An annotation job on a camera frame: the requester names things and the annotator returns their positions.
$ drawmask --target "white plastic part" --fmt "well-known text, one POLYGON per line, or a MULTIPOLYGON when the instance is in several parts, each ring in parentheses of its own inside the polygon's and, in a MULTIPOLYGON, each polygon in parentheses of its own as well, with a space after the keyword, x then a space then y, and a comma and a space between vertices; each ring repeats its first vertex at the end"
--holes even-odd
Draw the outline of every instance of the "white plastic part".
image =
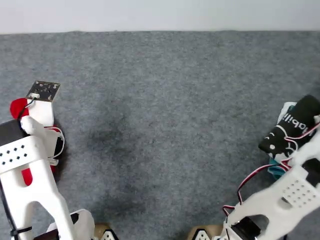
POLYGON ((22 129, 30 135, 41 137, 44 148, 46 150, 46 157, 52 157, 55 154, 57 139, 60 136, 59 132, 53 129, 46 129, 37 120, 31 116, 24 116, 21 119, 22 129))
MULTIPOLYGON (((76 240, 91 240, 94 238, 95 221, 91 213, 88 210, 80 209, 72 214, 78 214, 78 220, 74 224, 76 240)), ((56 223, 50 224, 46 232, 50 232, 57 229, 56 223)))
POLYGON ((210 240, 210 238, 205 230, 198 231, 196 236, 193 236, 192 239, 194 239, 194 240, 210 240))
POLYGON ((102 235, 101 240, 116 240, 116 238, 111 231, 106 230, 105 233, 102 235))
POLYGON ((292 231, 303 217, 320 207, 320 184, 313 187, 306 177, 308 172, 294 166, 270 187, 250 196, 242 205, 237 204, 224 222, 221 240, 241 240, 232 230, 245 217, 263 215, 268 225, 259 240, 277 240, 292 231))
MULTIPOLYGON (((23 117, 24 126, 32 126, 30 117, 23 117)), ((37 135, 31 135, 0 147, 2 153, 0 179, 7 204, 16 228, 25 229, 32 224, 33 202, 39 202, 54 218, 60 240, 75 240, 74 226, 65 199, 59 193, 54 180, 48 154, 41 138, 42 130, 31 128, 37 135), (26 186, 22 170, 29 168, 32 184, 26 186)), ((32 231, 19 234, 20 240, 33 240, 32 231)))
POLYGON ((291 154, 291 157, 290 164, 292 166, 302 165, 308 159, 316 158, 320 160, 320 129, 317 130, 308 143, 291 154))
POLYGON ((52 127, 54 125, 54 112, 52 102, 35 100, 28 107, 29 116, 37 120, 44 127, 52 127))

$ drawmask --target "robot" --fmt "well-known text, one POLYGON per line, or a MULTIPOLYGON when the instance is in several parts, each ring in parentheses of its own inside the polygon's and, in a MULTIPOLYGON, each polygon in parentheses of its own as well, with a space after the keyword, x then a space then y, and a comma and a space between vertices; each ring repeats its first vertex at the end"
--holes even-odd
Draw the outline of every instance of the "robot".
MULTIPOLYGON (((0 125, 0 197, 11 227, 11 240, 118 240, 108 225, 95 225, 89 211, 80 209, 70 214, 57 188, 51 169, 57 139, 62 134, 52 127, 52 100, 57 86, 57 83, 36 82, 16 119, 0 125), (25 169, 31 172, 30 184, 22 174, 25 169), (47 232, 36 237, 31 231, 33 202, 39 202, 54 218, 47 232)), ((319 125, 303 135, 309 135, 319 125)), ((286 140, 295 141, 304 136, 286 136, 286 140)), ((277 164, 285 171, 282 177, 243 200, 240 189, 245 182, 274 164, 252 172, 239 186, 239 203, 223 207, 227 215, 223 225, 198 227, 189 239, 277 240, 286 236, 303 217, 320 206, 319 144, 320 131, 317 131, 309 142, 277 164), (265 224, 256 222, 255 216, 263 216, 265 224)))
MULTIPOLYGON (((259 167, 240 184, 237 191, 239 203, 236 206, 223 206, 226 214, 223 225, 195 227, 190 232, 188 240, 285 240, 287 234, 306 215, 320 207, 320 131, 317 131, 320 126, 320 103, 313 96, 307 95, 298 104, 302 106, 295 110, 299 112, 296 115, 298 117, 305 113, 306 106, 314 111, 304 115, 304 121, 313 127, 306 130, 304 125, 297 131, 298 121, 291 117, 292 111, 287 114, 282 112, 277 125, 271 131, 273 134, 269 133, 262 142, 266 148, 261 148, 270 157, 275 156, 274 152, 279 154, 277 162, 259 167), (284 129, 279 125, 281 119, 289 127, 284 129), (292 137, 291 134, 287 134, 290 128, 298 132, 298 136, 292 137), (285 135, 279 137, 274 129, 283 129, 281 131, 285 132, 285 135), (270 141, 271 136, 278 140, 270 141), (280 143, 280 148, 275 149, 275 143, 280 143), (286 153, 290 143, 294 144, 295 148, 291 154, 285 156, 283 153, 286 153), (284 174, 270 187, 254 193, 243 201, 241 187, 255 174, 270 167, 281 168, 284 174)), ((296 103, 289 102, 283 109, 287 111, 292 105, 295 106, 296 103)))
POLYGON ((0 197, 12 240, 118 240, 107 224, 95 225, 91 213, 70 214, 59 193, 52 166, 63 151, 61 129, 54 127, 52 101, 58 83, 36 81, 26 98, 13 101, 13 120, 0 125, 0 197), (26 170, 31 179, 26 180, 26 170), (33 203, 54 218, 47 232, 33 236, 33 203))

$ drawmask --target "cable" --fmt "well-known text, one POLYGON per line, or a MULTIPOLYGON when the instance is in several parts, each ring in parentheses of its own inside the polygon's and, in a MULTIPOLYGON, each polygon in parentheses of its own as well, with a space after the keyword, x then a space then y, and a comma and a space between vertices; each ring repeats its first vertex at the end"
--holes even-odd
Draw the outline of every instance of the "cable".
POLYGON ((253 178, 256 174, 258 174, 259 172, 261 172, 262 170, 269 168, 269 167, 273 167, 273 166, 278 166, 283 168, 285 171, 288 171, 288 169, 286 167, 284 167, 281 164, 267 164, 267 165, 263 165, 261 167, 258 167, 256 170, 254 170, 253 172, 251 172, 239 185, 238 190, 237 190, 237 196, 240 202, 240 205, 243 203, 243 199, 242 196, 240 194, 240 189, 251 179, 253 178))
POLYGON ((228 233, 228 229, 225 229, 225 232, 226 232, 226 235, 228 236, 228 240, 230 240, 230 236, 229 236, 229 233, 228 233))
POLYGON ((229 216, 229 212, 226 210, 226 209, 235 209, 235 206, 230 206, 230 205, 224 205, 223 207, 222 207, 222 210, 223 210, 223 212, 224 212, 224 214, 226 215, 226 216, 229 216))
POLYGON ((49 157, 50 159, 54 159, 54 158, 58 157, 60 154, 62 154, 62 152, 64 151, 65 142, 66 142, 66 141, 65 141, 65 136, 64 136, 62 130, 61 130, 60 128, 56 127, 56 126, 49 126, 49 127, 46 127, 45 129, 58 130, 58 131, 60 132, 60 134, 61 134, 60 136, 61 136, 61 138, 62 138, 62 148, 61 148, 60 152, 57 153, 57 154, 54 155, 54 156, 50 156, 50 157, 49 157))
POLYGON ((31 100, 31 102, 29 102, 27 105, 25 105, 25 106, 22 108, 22 110, 19 112, 19 115, 18 115, 18 117, 17 117, 17 120, 19 121, 19 123, 20 123, 20 119, 21 119, 21 117, 22 117, 22 114, 24 114, 24 112, 25 112, 25 109, 27 109, 28 107, 30 107, 30 105, 31 105, 35 100, 36 100, 36 98, 33 97, 32 100, 31 100))
MULTIPOLYGON (((5 195, 5 192, 4 192, 4 187, 2 186, 2 182, 0 180, 0 197, 1 197, 1 200, 2 200, 2 204, 3 204, 3 208, 4 208, 4 211, 5 211, 5 214, 6 214, 6 218, 8 219, 8 222, 9 222, 9 225, 10 225, 10 228, 11 228, 11 232, 14 232, 14 231, 17 231, 17 227, 16 227, 16 224, 15 224, 15 221, 11 215, 11 212, 10 212, 10 209, 9 209, 9 206, 8 206, 8 202, 7 202, 7 198, 6 198, 6 195, 5 195)), ((19 240, 18 238, 18 235, 14 235, 14 240, 19 240)))
POLYGON ((313 128, 311 128, 309 131, 306 131, 304 134, 301 136, 297 137, 292 137, 292 136, 285 136, 284 139, 289 141, 289 140, 298 140, 298 139, 303 139, 305 136, 309 135, 311 132, 313 132, 315 129, 317 129, 320 126, 320 122, 317 123, 313 128))
MULTIPOLYGON (((28 108, 35 100, 36 100, 36 98, 33 98, 31 100, 31 102, 29 102, 27 105, 25 105, 23 107, 23 109, 19 112, 17 120, 19 122, 20 127, 21 127, 20 119, 21 119, 22 115, 24 114, 25 109, 28 108)), ((1 201, 2 201, 2 204, 3 204, 3 208, 4 208, 4 211, 5 211, 6 218, 8 219, 8 222, 9 222, 9 225, 10 225, 10 228, 11 228, 10 235, 13 237, 14 240, 19 240, 19 237, 18 237, 19 233, 28 232, 32 228, 31 227, 27 227, 27 228, 24 228, 24 229, 17 229, 17 226, 15 224, 15 221, 14 221, 14 219, 13 219, 13 217, 11 215, 10 209, 9 209, 9 205, 8 205, 8 202, 7 202, 7 198, 6 198, 6 195, 5 195, 5 192, 4 192, 4 187, 2 185, 1 180, 0 180, 0 198, 1 198, 1 201)))

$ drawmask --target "white wire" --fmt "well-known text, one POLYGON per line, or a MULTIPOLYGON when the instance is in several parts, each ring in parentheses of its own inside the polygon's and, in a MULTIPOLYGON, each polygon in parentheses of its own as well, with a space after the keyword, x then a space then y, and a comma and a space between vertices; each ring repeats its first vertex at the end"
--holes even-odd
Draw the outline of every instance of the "white wire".
POLYGON ((50 156, 50 157, 49 157, 50 159, 54 159, 54 158, 58 157, 60 154, 62 154, 62 152, 63 152, 63 150, 64 150, 64 148, 65 148, 65 136, 64 136, 62 130, 61 130, 60 128, 56 127, 56 126, 46 127, 45 129, 58 130, 58 131, 60 132, 60 134, 61 134, 60 136, 61 136, 61 138, 62 138, 62 148, 61 148, 60 152, 57 153, 57 154, 54 155, 54 156, 50 156))

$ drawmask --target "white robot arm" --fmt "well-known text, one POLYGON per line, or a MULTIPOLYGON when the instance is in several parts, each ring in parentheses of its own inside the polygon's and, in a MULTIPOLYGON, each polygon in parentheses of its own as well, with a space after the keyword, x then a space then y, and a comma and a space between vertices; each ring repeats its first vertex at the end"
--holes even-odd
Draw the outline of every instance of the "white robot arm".
POLYGON ((278 240, 320 207, 320 131, 292 157, 293 167, 278 181, 235 206, 215 239, 278 240), (267 226, 254 216, 264 216, 267 226))

